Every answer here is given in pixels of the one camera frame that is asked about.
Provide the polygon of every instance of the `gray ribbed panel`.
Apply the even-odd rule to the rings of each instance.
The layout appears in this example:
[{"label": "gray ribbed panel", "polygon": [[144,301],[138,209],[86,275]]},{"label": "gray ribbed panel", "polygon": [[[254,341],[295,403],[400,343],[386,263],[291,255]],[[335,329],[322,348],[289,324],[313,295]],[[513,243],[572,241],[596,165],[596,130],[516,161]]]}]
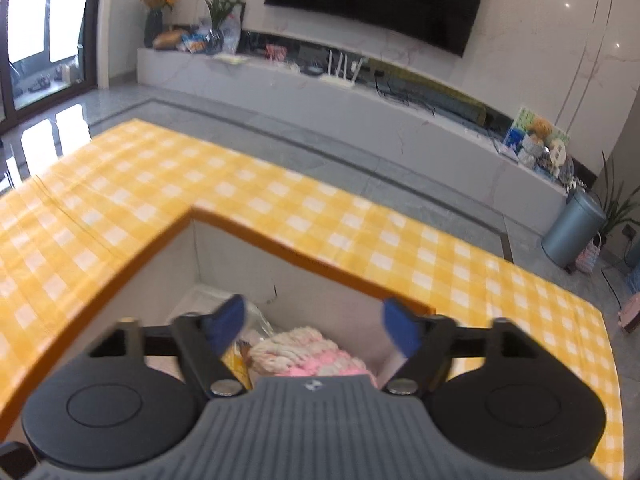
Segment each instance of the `gray ribbed panel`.
[{"label": "gray ribbed panel", "polygon": [[364,376],[265,378],[206,407],[189,436],[145,465],[113,473],[39,466],[28,480],[603,480],[587,460],[543,473],[509,472],[454,448],[417,399],[375,390]]}]

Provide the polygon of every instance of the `white logo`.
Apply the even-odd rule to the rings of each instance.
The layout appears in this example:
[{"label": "white logo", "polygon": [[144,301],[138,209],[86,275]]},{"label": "white logo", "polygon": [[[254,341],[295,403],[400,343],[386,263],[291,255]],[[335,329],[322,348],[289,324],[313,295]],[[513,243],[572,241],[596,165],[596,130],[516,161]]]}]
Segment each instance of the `white logo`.
[{"label": "white logo", "polygon": [[322,384],[320,381],[318,381],[317,379],[311,379],[310,381],[307,381],[305,383],[305,388],[307,390],[309,390],[310,392],[316,392],[318,391],[320,388],[322,388],[324,386],[324,384]]}]

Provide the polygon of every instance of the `door frame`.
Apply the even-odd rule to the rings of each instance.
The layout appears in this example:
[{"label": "door frame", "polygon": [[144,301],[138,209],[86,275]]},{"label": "door frame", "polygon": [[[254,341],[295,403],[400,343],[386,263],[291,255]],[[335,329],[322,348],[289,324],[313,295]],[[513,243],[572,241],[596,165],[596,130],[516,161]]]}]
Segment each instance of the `door frame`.
[{"label": "door frame", "polygon": [[4,103],[5,119],[0,122],[0,136],[25,120],[32,118],[49,108],[68,99],[83,94],[97,87],[97,20],[99,0],[85,0],[83,34],[84,48],[82,49],[84,80],[74,83],[52,95],[21,108],[15,109],[11,76],[9,73],[9,51],[7,43],[9,0],[0,0],[0,92]]}]

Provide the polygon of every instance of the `tile floor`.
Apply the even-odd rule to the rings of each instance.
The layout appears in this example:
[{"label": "tile floor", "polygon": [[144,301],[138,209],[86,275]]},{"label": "tile floor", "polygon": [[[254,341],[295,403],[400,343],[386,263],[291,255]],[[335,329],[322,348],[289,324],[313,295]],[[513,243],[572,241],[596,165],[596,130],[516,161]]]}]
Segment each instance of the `tile floor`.
[{"label": "tile floor", "polygon": [[625,335],[618,328],[618,302],[604,277],[625,301],[630,293],[623,283],[628,272],[624,266],[600,261],[592,276],[570,276],[545,256],[535,233],[401,166],[248,110],[135,84],[89,92],[3,136],[10,177],[0,182],[0,193],[131,118],[216,142],[362,195],[510,259],[592,303],[604,317],[620,376],[626,476],[640,467],[635,453],[640,446],[640,330]]}]

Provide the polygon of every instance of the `yellow checkered tablecloth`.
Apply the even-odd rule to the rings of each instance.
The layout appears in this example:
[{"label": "yellow checkered tablecloth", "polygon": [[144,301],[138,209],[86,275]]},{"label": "yellow checkered tablecloth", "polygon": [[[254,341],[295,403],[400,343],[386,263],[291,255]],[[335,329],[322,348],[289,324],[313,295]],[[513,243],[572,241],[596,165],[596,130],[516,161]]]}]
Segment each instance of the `yellow checkered tablecloth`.
[{"label": "yellow checkered tablecloth", "polygon": [[[462,325],[513,319],[600,396],[607,427],[593,463],[622,478],[618,377],[589,303],[388,208],[139,120],[0,200],[1,432],[110,294],[190,218]],[[459,360],[454,373],[479,362]]]}]

